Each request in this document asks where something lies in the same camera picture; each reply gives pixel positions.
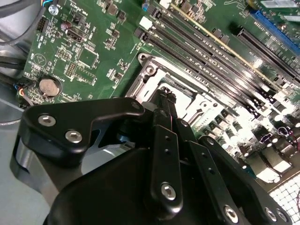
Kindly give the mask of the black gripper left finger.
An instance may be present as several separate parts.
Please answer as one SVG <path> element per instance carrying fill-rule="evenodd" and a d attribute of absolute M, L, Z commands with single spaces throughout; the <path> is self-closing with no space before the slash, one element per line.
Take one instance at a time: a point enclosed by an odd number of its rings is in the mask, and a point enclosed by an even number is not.
<path fill-rule="evenodd" d="M 67 185 L 86 175 L 81 171 L 82 162 L 96 140 L 107 147 L 125 136 L 135 144 L 134 149 L 143 125 L 170 122 L 169 92 L 159 89 L 150 102 L 142 104 L 124 97 L 27 109 L 11 158 L 13 175 L 42 194 L 52 207 Z"/>

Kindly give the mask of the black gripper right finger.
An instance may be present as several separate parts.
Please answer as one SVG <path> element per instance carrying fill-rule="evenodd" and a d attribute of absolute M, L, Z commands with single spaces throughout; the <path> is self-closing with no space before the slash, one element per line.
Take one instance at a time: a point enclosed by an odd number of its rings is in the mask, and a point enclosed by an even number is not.
<path fill-rule="evenodd" d="M 174 128 L 195 179 L 203 188 L 209 225 L 290 225 L 288 213 L 209 136 L 196 139 L 190 125 L 178 118 L 176 96 L 167 102 Z"/>

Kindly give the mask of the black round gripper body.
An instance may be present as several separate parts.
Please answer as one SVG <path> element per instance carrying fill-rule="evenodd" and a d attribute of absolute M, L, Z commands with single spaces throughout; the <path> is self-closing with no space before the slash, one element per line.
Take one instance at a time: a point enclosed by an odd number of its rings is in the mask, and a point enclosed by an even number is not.
<path fill-rule="evenodd" d="M 173 119 L 148 122 L 137 147 L 67 185 L 49 225 L 207 225 L 203 188 Z"/>

